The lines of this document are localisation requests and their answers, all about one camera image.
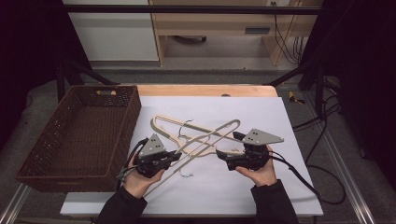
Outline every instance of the floor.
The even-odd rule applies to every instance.
[[[170,39],[163,67],[153,63],[135,63],[131,67],[97,64],[95,69],[101,75],[121,83],[268,83],[274,78],[286,74],[296,65],[286,60],[278,67],[270,64],[268,55],[260,38],[212,37],[205,43],[194,39]],[[94,82],[84,77],[86,82]],[[312,91],[298,91],[296,83],[299,77],[292,78],[278,86],[277,92],[284,100],[292,126],[312,119],[315,114],[307,103],[313,96]],[[329,80],[337,85],[336,78]],[[293,91],[296,100],[305,100],[305,104],[290,100]],[[325,97],[332,95],[325,91]],[[329,100],[329,107],[337,101]],[[28,106],[22,113],[21,121],[14,130],[5,147],[0,151],[0,211],[6,209],[19,182],[14,179],[29,149],[35,143],[46,122],[57,105],[55,82],[47,83],[29,92]],[[361,158],[359,144],[351,134],[341,110],[328,117],[326,129],[340,151],[346,166],[350,170],[360,192],[367,203],[375,223],[396,223],[396,194],[382,176],[374,161]],[[320,126],[314,125],[296,131],[296,138],[306,158],[311,147],[320,135]],[[328,144],[322,139],[310,158],[309,164],[319,165],[337,175]],[[321,170],[308,169],[315,187],[323,198],[338,201],[342,198],[340,185],[334,178]],[[59,215],[65,195],[62,193],[40,193],[32,190],[21,208],[17,223],[91,223],[87,218],[70,218]],[[322,205],[324,216],[318,217],[318,223],[370,223],[359,220],[352,207],[350,195],[340,204]],[[170,220],[142,220],[143,223],[166,223]],[[233,220],[194,220],[195,223],[243,223],[244,219]],[[305,219],[302,223],[312,223]]]

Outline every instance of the person's hand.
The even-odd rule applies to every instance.
[[[136,153],[132,156],[131,162],[128,165],[129,167],[134,166],[133,163],[135,156]],[[152,184],[161,180],[164,172],[165,170],[161,170],[152,178],[146,178],[140,175],[136,170],[133,170],[131,173],[125,176],[125,183],[123,186],[130,194],[132,194],[137,199],[140,199],[143,197],[143,195],[145,195]]]
[[[272,149],[268,147],[268,150],[270,151],[270,156],[272,156]],[[272,159],[268,160],[268,162],[265,163],[265,165],[258,171],[251,171],[241,166],[237,166],[235,170],[241,175],[244,175],[253,180],[254,184],[256,184],[257,187],[261,187],[264,185],[270,186],[277,182],[274,163]]]

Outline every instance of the white table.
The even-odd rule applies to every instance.
[[[290,126],[290,121],[278,97],[194,97],[194,96],[141,96],[142,110],[134,130],[131,148],[154,131],[149,121],[152,116],[162,114],[180,120],[193,119],[207,128],[217,128],[231,120],[240,119],[240,133],[252,128],[281,136],[283,143],[272,144],[312,184],[304,166],[301,151]],[[168,150],[177,145],[160,135]],[[221,140],[219,149],[241,145]],[[275,161],[276,175],[282,179],[293,207],[299,217],[322,216],[323,211],[317,197],[288,169]],[[172,173],[170,168],[164,177]],[[175,174],[154,190],[146,200],[143,217],[249,217],[255,214],[255,203],[250,194],[253,182],[235,171],[214,155],[191,161],[182,169],[182,177]],[[61,214],[72,217],[96,217],[112,193],[87,192],[68,193]]]

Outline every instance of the brown wicker basket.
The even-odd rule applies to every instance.
[[[16,175],[43,192],[114,191],[141,103],[136,86],[75,86]]]

